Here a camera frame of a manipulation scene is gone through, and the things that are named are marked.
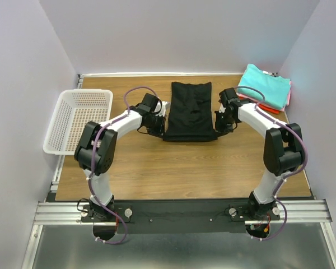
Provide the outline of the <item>black t shirt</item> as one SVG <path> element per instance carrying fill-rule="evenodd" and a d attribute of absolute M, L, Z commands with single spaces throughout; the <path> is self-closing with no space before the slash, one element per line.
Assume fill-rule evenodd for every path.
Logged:
<path fill-rule="evenodd" d="M 171 83 L 166 142 L 210 142 L 217 139 L 211 108 L 212 83 Z"/>

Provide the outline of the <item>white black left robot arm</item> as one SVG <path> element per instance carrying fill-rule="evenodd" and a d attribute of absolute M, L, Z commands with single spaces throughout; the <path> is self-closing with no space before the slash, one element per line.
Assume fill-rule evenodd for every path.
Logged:
<path fill-rule="evenodd" d="M 85 199 L 87 204 L 77 205 L 83 221 L 130 221 L 132 209 L 115 207 L 109 183 L 108 170 L 113 164 L 116 143 L 141 127 L 145 127 L 151 136 L 162 137 L 169 107 L 170 102 L 146 93 L 140 103 L 128 105 L 119 116 L 100 123 L 89 121 L 85 125 L 74 152 L 74 159 L 85 173 L 90 191 L 90 198 Z"/>

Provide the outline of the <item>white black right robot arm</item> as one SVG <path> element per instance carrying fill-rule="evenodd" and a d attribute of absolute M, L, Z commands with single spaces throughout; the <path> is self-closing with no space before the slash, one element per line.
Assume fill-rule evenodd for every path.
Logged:
<path fill-rule="evenodd" d="M 296 123 L 287 124 L 272 117 L 249 99 L 240 99 L 234 88 L 224 89 L 219 97 L 220 108 L 215 111 L 218 137 L 232 133 L 244 122 L 264 138 L 265 172 L 245 208 L 249 218 L 263 218 L 272 211 L 287 178 L 298 174 L 306 165 L 301 128 Z"/>

